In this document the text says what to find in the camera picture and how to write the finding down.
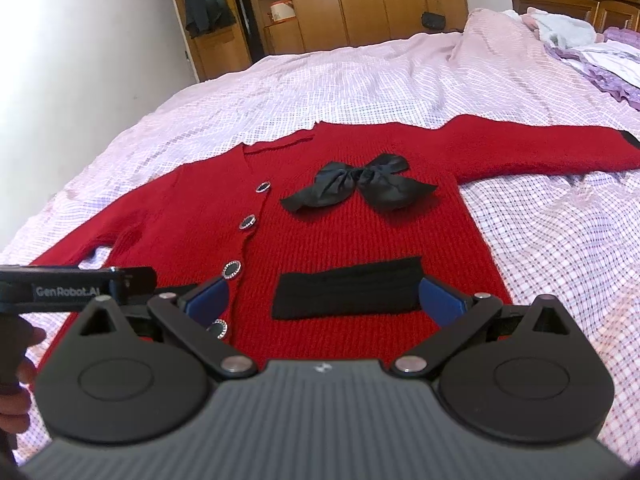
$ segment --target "black circular disc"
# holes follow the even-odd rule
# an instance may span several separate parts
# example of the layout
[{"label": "black circular disc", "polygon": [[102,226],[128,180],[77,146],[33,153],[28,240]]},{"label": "black circular disc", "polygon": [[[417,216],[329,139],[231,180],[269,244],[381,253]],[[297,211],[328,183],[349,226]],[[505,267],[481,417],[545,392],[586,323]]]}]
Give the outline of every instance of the black circular disc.
[{"label": "black circular disc", "polygon": [[545,336],[460,352],[440,376],[446,405],[476,430],[510,442],[556,444],[593,435],[611,407],[611,378],[593,349]]},{"label": "black circular disc", "polygon": [[75,350],[54,355],[60,362],[45,366],[36,384],[53,435],[91,444],[151,440],[191,418],[209,393],[200,362],[169,345],[96,335],[79,338]]}]

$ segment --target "black bow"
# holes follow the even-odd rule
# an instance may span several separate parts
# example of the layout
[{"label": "black bow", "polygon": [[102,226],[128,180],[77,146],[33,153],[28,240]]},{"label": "black bow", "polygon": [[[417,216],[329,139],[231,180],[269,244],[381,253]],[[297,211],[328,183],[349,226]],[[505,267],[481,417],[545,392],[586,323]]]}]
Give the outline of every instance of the black bow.
[{"label": "black bow", "polygon": [[404,156],[383,153],[362,168],[343,162],[329,162],[316,174],[312,186],[280,200],[283,208],[296,212],[300,208],[324,207],[347,199],[358,190],[376,211],[400,209],[433,192],[437,186],[412,178],[394,175],[409,169]]}]

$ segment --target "bedsheet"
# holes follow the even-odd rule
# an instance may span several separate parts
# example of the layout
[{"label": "bedsheet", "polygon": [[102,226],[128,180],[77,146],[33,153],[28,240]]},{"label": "bedsheet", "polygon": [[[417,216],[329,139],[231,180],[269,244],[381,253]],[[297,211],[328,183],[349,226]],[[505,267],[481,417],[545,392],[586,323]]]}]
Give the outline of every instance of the bedsheet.
[{"label": "bedsheet", "polygon": [[[120,134],[0,254],[28,264],[119,196],[240,142],[318,121],[436,128],[459,114],[532,125],[597,124],[640,136],[640,115],[551,59],[527,27],[476,10],[463,34],[298,56],[187,88]],[[640,460],[640,171],[494,178],[462,187],[516,303],[558,295],[611,371],[616,400],[600,440]],[[84,267],[106,259],[101,248]],[[31,315],[50,332],[62,315]],[[31,352],[36,360],[44,346]],[[26,459],[46,442],[37,410]]]}]

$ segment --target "purple ruffled cloth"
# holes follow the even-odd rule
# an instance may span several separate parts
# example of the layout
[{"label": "purple ruffled cloth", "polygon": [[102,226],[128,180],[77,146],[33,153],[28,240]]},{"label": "purple ruffled cloth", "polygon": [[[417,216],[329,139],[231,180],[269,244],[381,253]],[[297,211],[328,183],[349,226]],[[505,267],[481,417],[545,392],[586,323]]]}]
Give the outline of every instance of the purple ruffled cloth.
[{"label": "purple ruffled cloth", "polygon": [[[640,45],[640,34],[637,34]],[[553,48],[545,45],[546,51],[549,55],[555,59],[562,61],[562,59],[577,59],[582,65],[584,72],[582,75],[591,81],[591,83],[600,89],[600,91],[611,94],[616,101],[621,103],[623,100],[627,101],[632,108],[640,110],[640,89],[626,82],[621,77],[617,76],[609,70],[596,66],[588,62],[577,50]]]},{"label": "purple ruffled cloth", "polygon": [[628,28],[609,27],[604,31],[604,37],[607,41],[619,41],[640,48],[640,34]]}]

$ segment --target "red cardigan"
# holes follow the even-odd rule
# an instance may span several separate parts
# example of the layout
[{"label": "red cardigan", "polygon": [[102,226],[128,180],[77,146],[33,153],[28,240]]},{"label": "red cardigan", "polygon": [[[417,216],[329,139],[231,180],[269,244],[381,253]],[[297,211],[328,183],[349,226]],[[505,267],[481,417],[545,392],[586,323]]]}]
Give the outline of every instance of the red cardigan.
[{"label": "red cardigan", "polygon": [[[337,205],[293,214],[280,204],[329,161],[363,166],[381,153],[404,156],[410,168],[402,176],[438,189],[382,214],[357,192]],[[239,260],[241,271],[228,282],[226,342],[260,365],[269,358],[389,362],[437,330],[426,314],[274,320],[279,276],[421,256],[425,273],[468,294],[482,290],[510,301],[458,186],[507,174],[637,168],[640,150],[601,127],[532,127],[472,116],[438,130],[321,123],[185,164],[121,197],[34,264],[77,264],[97,246],[113,246],[107,266],[152,266],[159,285],[167,286],[202,282]],[[266,181],[270,189],[256,192]],[[256,224],[240,230],[251,214]]]}]

